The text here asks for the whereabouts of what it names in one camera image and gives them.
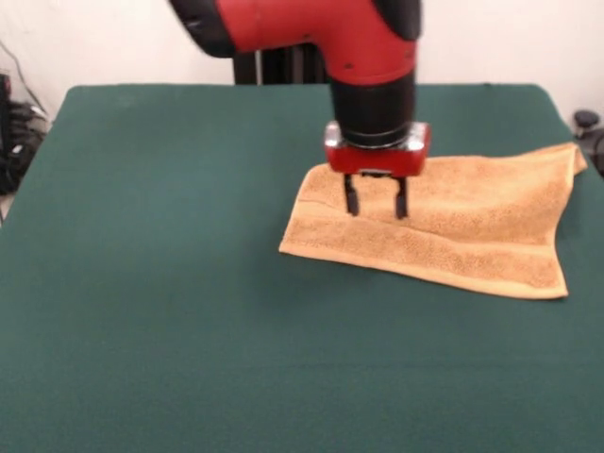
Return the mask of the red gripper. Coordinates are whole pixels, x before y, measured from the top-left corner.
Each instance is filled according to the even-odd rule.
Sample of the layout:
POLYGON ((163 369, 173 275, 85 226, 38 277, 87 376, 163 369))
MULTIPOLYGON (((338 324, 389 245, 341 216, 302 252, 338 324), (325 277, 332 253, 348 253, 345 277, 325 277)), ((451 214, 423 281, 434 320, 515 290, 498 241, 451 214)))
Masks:
POLYGON ((344 175, 346 210, 358 216, 360 203, 352 175, 385 175, 396 177, 395 216, 408 216, 408 184, 406 177, 418 176, 424 168, 431 142, 428 123, 411 124, 408 135, 400 144, 387 148, 358 148, 344 140, 339 124, 331 121, 324 134, 327 163, 331 170, 344 175))

